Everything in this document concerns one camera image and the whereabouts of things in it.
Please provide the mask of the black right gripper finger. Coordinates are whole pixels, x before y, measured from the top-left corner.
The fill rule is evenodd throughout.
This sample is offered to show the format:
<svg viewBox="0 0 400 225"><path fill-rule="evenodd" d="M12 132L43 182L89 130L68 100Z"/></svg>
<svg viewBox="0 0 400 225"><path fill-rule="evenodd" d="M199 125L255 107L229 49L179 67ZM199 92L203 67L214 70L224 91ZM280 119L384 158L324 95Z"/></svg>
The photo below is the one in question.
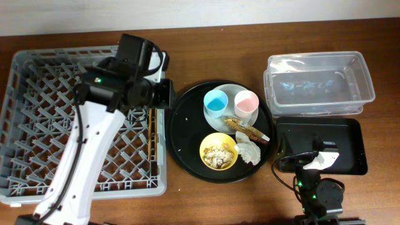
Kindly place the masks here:
<svg viewBox="0 0 400 225"><path fill-rule="evenodd" d="M315 135L313 138L313 151L323 151L324 147L324 141L318 135Z"/></svg>
<svg viewBox="0 0 400 225"><path fill-rule="evenodd" d="M283 158L285 156L292 156L293 154L294 154L294 151L290 145L287 134L284 132L284 133L282 133L281 139L279 141L276 156L278 158Z"/></svg>

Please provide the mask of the white tissue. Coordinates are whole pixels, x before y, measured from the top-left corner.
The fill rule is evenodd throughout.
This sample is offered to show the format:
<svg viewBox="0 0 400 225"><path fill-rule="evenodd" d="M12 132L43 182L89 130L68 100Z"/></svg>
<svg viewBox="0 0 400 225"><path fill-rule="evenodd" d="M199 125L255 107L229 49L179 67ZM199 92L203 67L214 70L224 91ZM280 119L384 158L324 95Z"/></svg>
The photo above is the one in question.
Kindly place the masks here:
<svg viewBox="0 0 400 225"><path fill-rule="evenodd" d="M236 132L235 150L247 164L257 165L261 160L261 149L243 132Z"/></svg>

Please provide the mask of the light blue plastic cup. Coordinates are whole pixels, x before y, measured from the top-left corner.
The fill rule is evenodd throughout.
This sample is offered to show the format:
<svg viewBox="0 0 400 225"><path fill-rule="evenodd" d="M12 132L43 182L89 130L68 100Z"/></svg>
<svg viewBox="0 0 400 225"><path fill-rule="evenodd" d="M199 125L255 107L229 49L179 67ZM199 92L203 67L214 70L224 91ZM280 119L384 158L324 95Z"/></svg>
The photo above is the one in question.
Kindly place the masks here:
<svg viewBox="0 0 400 225"><path fill-rule="evenodd" d="M221 117L228 106L228 102L227 94L221 90L215 89L207 92L203 99L206 112L212 118Z"/></svg>

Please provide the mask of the gold brown snack wrapper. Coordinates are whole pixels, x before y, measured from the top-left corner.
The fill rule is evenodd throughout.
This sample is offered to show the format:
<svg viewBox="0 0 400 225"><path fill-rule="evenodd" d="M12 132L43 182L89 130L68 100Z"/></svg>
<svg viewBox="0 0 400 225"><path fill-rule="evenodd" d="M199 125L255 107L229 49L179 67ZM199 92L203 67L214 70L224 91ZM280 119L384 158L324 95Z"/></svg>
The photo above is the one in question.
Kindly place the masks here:
<svg viewBox="0 0 400 225"><path fill-rule="evenodd" d="M267 144L270 141L270 138L267 137L264 133L256 129L255 127L249 125L248 123L238 119L236 117L231 116L223 116L222 120L231 128L236 131L242 132L248 136L249 139L253 141L257 141L259 143Z"/></svg>

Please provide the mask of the wooden chopstick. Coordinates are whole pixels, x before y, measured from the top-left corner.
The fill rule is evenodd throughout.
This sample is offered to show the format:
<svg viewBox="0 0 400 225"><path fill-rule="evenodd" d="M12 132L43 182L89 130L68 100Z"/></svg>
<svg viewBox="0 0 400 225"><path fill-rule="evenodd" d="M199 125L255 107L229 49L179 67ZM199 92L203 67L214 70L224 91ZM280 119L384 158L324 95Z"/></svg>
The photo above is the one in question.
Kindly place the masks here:
<svg viewBox="0 0 400 225"><path fill-rule="evenodd" d="M153 125L153 134L154 134L154 160L157 160L158 155L158 134L157 134L157 109L152 110L152 125Z"/></svg>
<svg viewBox="0 0 400 225"><path fill-rule="evenodd" d="M149 161L151 160L152 131L153 131L153 110L150 109L148 112L148 133L147 133L147 159Z"/></svg>

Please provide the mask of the pink plastic cup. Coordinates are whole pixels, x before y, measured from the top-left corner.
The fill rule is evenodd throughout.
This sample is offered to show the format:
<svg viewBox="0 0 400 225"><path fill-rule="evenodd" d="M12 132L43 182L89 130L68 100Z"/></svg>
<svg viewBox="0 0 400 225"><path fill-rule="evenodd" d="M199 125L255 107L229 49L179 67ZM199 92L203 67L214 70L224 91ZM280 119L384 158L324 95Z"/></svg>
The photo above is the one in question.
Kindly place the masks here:
<svg viewBox="0 0 400 225"><path fill-rule="evenodd" d="M259 98L249 90L239 91L234 98L234 113L239 118L250 118L259 106Z"/></svg>

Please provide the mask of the rice and peanut food scraps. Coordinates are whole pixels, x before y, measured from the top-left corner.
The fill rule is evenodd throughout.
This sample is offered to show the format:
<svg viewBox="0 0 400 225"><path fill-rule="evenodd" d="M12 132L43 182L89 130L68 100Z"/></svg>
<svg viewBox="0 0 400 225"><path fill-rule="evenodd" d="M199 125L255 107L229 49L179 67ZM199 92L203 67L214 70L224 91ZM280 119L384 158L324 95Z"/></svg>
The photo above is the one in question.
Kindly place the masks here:
<svg viewBox="0 0 400 225"><path fill-rule="evenodd" d="M233 159L234 153L226 143L220 143L206 147L203 151L204 162L213 169L224 169L228 167Z"/></svg>

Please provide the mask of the yellow bowl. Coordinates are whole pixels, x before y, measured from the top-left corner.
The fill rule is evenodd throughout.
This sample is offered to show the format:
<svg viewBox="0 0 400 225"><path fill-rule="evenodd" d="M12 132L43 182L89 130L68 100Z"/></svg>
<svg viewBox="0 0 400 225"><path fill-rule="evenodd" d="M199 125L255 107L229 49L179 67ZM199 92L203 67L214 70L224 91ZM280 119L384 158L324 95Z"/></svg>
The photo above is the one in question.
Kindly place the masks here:
<svg viewBox="0 0 400 225"><path fill-rule="evenodd" d="M225 167L224 169L213 169L213 168L209 167L209 166L204 162L204 159L203 159L204 153L203 153L203 151L204 151L204 149L205 149L206 147L209 147L209 146L215 145L215 144L220 144L220 143L226 143L226 144L229 145L229 149L234 153L234 159L232 160L232 163L231 163L228 167ZM202 162L203 162L208 168L213 169L213 170L215 170L215 171L227 170L227 169L229 169L230 167L232 167L232 166L235 164L235 162L237 161L237 159L238 159L238 152L237 152L237 151L235 150L235 148L234 148L235 145L236 145L236 142L235 142L235 140L234 140L231 136L229 136L229 135L227 135L227 134L224 134L224 133L221 133L221 132L215 132L215 133L212 133L212 134L206 136L206 137L202 140L202 143L201 143L200 148L199 148L199 155L200 155L200 157L201 157Z"/></svg>

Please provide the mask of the white round plate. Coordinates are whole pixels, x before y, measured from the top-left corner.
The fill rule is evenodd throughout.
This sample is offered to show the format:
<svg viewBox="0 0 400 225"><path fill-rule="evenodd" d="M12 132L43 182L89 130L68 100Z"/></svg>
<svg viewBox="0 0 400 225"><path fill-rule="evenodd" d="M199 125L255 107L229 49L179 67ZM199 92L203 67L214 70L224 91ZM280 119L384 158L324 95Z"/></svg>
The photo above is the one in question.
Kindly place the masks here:
<svg viewBox="0 0 400 225"><path fill-rule="evenodd" d="M234 123L253 125L258 118L259 98L238 84L223 84L203 99L204 116L217 132L235 134Z"/></svg>

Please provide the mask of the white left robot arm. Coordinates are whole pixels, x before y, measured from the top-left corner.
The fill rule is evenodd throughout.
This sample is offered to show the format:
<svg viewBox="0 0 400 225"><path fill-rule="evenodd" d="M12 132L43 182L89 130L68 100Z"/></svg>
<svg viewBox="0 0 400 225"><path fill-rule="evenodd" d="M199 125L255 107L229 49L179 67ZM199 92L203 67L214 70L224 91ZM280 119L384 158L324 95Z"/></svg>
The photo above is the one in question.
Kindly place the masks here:
<svg viewBox="0 0 400 225"><path fill-rule="evenodd" d="M61 161L44 199L16 224L89 224L98 176L130 110L169 109L173 82L148 79L169 56L148 39L123 34L115 56L84 72L73 89L75 114Z"/></svg>

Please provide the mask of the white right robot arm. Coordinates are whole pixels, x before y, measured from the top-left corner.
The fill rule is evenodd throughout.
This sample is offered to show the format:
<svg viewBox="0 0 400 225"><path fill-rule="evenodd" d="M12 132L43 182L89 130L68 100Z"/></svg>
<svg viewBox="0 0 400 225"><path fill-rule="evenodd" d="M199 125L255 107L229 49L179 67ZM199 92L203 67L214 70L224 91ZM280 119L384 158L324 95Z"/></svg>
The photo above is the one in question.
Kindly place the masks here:
<svg viewBox="0 0 400 225"><path fill-rule="evenodd" d="M281 138L277 158L271 166L274 177L293 191L301 203L302 215L295 216L290 222L294 225L352 225L366 224L362 219L342 219L345 185L333 178L322 178L321 171L331 167L339 157L339 150L334 142L323 141L314 136L311 150L288 156L283 154L291 149L286 135ZM275 172L275 167L289 166L295 173L292 184L285 183Z"/></svg>

